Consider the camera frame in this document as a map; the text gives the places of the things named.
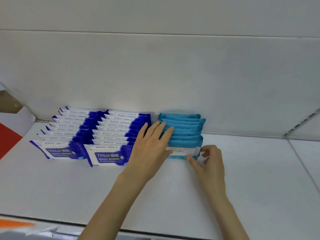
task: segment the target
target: purple label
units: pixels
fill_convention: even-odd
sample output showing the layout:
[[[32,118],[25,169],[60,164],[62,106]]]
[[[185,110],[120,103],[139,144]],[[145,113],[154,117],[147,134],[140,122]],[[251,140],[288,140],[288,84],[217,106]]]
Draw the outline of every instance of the purple label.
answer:
[[[121,151],[117,152],[95,152],[96,158],[99,163],[116,163],[118,165],[124,165],[126,163],[126,157]]]
[[[77,154],[72,151],[69,147],[64,148],[46,148],[46,150],[53,156],[53,157],[68,157],[72,159],[78,159]]]

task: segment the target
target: stack of blue packages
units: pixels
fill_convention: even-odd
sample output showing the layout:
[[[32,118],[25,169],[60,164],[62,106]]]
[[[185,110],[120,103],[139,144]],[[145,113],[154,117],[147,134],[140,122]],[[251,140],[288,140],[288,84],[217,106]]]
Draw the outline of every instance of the stack of blue packages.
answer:
[[[151,126],[151,116],[108,110],[97,123],[90,143],[82,145],[90,166],[126,165],[139,130],[145,123]]]
[[[198,159],[203,142],[201,131],[206,119],[201,119],[200,114],[160,113],[159,121],[166,122],[163,133],[174,127],[167,147],[173,153],[168,158],[185,159],[186,155],[191,155]]]
[[[46,130],[38,134],[40,140],[30,141],[50,159],[85,159],[81,145],[89,143],[103,111],[67,107],[53,116]]]

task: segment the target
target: hand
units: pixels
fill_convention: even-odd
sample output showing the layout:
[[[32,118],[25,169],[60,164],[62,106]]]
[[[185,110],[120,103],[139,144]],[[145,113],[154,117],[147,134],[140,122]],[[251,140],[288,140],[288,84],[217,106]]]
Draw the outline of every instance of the hand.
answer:
[[[166,158],[172,153],[172,150],[166,150],[166,147],[174,128],[170,127],[159,139],[165,126],[166,122],[160,124],[157,121],[144,136],[148,127],[148,124],[145,123],[138,133],[129,162],[122,174],[131,179],[139,179],[144,184],[153,178]]]
[[[215,145],[205,145],[200,149],[203,157],[206,158],[204,166],[191,156],[187,155],[186,159],[196,172],[200,185],[210,201],[218,201],[226,197],[226,184],[224,181],[224,166],[222,161],[221,150]]]

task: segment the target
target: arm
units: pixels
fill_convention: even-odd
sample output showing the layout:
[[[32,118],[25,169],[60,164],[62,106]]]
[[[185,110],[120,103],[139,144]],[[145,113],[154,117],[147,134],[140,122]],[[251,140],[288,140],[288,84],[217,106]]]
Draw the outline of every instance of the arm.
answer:
[[[78,240],[115,239],[135,199],[172,153],[166,151],[166,147],[174,128],[169,128],[159,140],[166,123],[157,121],[144,136],[147,126],[145,124],[137,136],[128,165]]]
[[[204,152],[203,157],[209,156],[203,161],[204,166],[200,166],[191,156],[186,156],[186,159],[198,176],[200,185],[219,223],[223,239],[249,240],[246,230],[226,194],[221,150],[215,145],[206,145],[200,151]]]

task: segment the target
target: forearm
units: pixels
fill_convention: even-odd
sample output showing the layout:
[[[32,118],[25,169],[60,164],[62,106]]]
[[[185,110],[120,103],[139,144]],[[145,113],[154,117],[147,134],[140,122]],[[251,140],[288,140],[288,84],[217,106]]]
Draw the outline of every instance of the forearm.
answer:
[[[144,184],[120,174],[78,240],[113,240]]]
[[[236,211],[227,198],[210,199],[211,208],[219,223],[224,240],[249,240]]]

